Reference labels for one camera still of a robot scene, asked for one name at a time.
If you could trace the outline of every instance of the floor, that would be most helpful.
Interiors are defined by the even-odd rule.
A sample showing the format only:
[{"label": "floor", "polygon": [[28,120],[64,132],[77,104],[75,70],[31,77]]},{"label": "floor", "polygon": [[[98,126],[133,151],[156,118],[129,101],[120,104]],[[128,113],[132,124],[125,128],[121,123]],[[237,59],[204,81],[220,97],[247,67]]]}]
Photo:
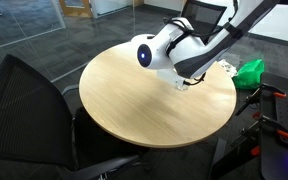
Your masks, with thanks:
[{"label": "floor", "polygon": [[[163,27],[163,17],[176,15],[177,12],[141,6],[136,8],[135,21],[132,9],[125,9],[97,20],[65,18],[67,29],[0,48],[0,62],[5,54],[11,53],[53,80],[89,62],[103,50],[129,41],[134,35],[157,33]],[[250,60],[262,59],[267,72],[288,78],[288,46],[285,45],[243,37],[220,59],[226,59],[237,68]],[[82,72],[83,68],[80,68],[54,84],[60,90],[67,85],[77,84]],[[243,105],[243,100],[250,93],[237,91],[236,109]],[[66,100],[72,113],[76,107],[81,106],[77,92],[68,94]],[[194,145],[174,149],[151,149],[144,158],[151,162],[152,171],[145,172],[142,167],[133,167],[117,179],[208,179],[217,139],[225,139],[228,144],[233,142],[242,128],[253,123],[250,115],[255,111],[256,107],[252,107],[239,117],[233,116],[214,135]],[[0,179],[60,178],[54,166],[0,161]],[[248,162],[221,179],[259,179],[258,159]]]}]

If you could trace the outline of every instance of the white wall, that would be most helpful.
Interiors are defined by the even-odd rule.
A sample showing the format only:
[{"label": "white wall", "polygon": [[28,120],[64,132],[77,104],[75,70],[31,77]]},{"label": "white wall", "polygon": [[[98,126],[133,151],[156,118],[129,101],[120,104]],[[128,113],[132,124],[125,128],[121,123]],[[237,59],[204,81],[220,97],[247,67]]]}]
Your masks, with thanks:
[{"label": "white wall", "polygon": [[184,0],[144,0],[144,4],[181,11],[184,7]]},{"label": "white wall", "polygon": [[93,13],[105,14],[133,4],[133,0],[90,0]]},{"label": "white wall", "polygon": [[277,5],[250,32],[288,41],[288,5]]},{"label": "white wall", "polygon": [[[234,14],[232,0],[199,0],[209,4],[226,6],[219,25],[224,25]],[[145,4],[182,11],[184,0],[144,0]],[[251,33],[288,41],[288,5],[277,5],[252,30]]]}]

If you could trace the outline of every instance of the black stand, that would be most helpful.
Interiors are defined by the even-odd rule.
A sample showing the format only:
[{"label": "black stand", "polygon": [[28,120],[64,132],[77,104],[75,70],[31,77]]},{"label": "black stand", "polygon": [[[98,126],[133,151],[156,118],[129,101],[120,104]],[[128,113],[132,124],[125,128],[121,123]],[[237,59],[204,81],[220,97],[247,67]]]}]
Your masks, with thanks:
[{"label": "black stand", "polygon": [[211,179],[223,176],[258,155],[256,152],[252,154],[252,150],[258,146],[258,122],[254,123],[248,130],[242,132],[242,135],[230,145],[232,150],[225,156],[223,156],[224,146],[224,148],[219,148],[222,150],[222,156],[218,157],[220,154],[217,152],[219,146],[221,146],[221,143],[219,144],[218,142],[212,164]]}]

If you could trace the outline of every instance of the chair armrest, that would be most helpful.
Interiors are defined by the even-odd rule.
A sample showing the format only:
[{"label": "chair armrest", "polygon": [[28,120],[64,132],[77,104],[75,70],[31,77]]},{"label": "chair armrest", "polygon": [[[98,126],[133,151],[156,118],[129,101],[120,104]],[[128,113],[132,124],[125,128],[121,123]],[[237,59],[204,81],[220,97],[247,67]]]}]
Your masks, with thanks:
[{"label": "chair armrest", "polygon": [[70,171],[65,167],[57,167],[57,171],[61,175],[63,180],[88,180],[96,178],[112,169],[120,166],[134,163],[139,159],[138,155],[114,158],[81,170]]},{"label": "chair armrest", "polygon": [[79,88],[79,85],[78,84],[74,84],[74,85],[70,85],[70,86],[67,86],[64,88],[64,90],[62,91],[62,96],[65,96],[65,94],[69,91],[72,91],[72,90],[75,90],[75,89],[78,89]]}]

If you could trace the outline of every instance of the glass wall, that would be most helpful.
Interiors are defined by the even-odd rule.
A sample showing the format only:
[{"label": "glass wall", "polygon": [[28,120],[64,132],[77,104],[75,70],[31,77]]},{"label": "glass wall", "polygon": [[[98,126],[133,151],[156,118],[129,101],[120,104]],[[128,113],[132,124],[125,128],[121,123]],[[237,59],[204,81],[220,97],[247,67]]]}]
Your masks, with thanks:
[{"label": "glass wall", "polygon": [[0,0],[0,46],[64,28],[52,0]]}]

